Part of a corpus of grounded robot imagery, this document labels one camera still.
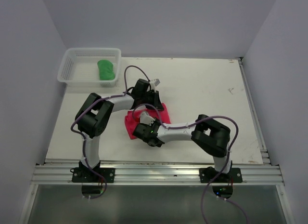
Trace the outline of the pink towel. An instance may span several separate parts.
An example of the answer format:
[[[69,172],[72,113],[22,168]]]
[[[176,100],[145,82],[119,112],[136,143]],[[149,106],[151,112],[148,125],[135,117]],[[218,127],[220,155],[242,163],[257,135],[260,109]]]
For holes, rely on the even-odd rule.
[[[171,124],[167,106],[165,103],[162,103],[162,106],[164,110],[162,111],[159,110],[159,114],[161,115],[162,122]],[[128,111],[127,115],[125,116],[124,122],[125,122],[126,130],[131,140],[137,138],[133,135],[133,131],[135,130],[137,124],[140,122],[139,116],[143,111],[146,111],[150,116],[154,118],[158,118],[157,113],[154,110],[148,109],[148,108],[139,109],[139,110],[136,110],[135,112]]]

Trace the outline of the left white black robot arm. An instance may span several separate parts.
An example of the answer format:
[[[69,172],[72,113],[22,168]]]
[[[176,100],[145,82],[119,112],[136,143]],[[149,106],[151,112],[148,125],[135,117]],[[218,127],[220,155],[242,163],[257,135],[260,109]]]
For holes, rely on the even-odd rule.
[[[100,163],[99,141],[104,132],[109,118],[113,112],[121,110],[132,110],[141,104],[150,104],[157,110],[163,111],[164,107],[160,101],[159,91],[156,90],[160,81],[138,79],[135,86],[119,95],[111,95],[102,98],[96,93],[91,93],[81,109],[78,111],[71,131],[82,136],[82,157],[79,167],[85,167],[83,176],[89,182],[99,179]]]

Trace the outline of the green towel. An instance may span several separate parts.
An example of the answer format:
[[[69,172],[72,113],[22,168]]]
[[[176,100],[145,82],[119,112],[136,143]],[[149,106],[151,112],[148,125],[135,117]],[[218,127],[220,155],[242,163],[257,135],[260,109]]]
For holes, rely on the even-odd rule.
[[[100,80],[114,80],[115,74],[113,72],[114,65],[109,60],[102,59],[97,62],[99,70],[99,79]]]

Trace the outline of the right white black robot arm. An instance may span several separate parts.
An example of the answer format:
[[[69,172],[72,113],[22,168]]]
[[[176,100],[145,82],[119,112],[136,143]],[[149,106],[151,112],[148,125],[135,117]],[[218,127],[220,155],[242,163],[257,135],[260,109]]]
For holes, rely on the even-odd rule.
[[[231,160],[227,156],[230,132],[229,127],[203,114],[192,124],[166,124],[158,118],[141,115],[133,135],[152,147],[161,147],[173,141],[194,142],[213,157],[214,176],[218,181],[225,182],[231,177]]]

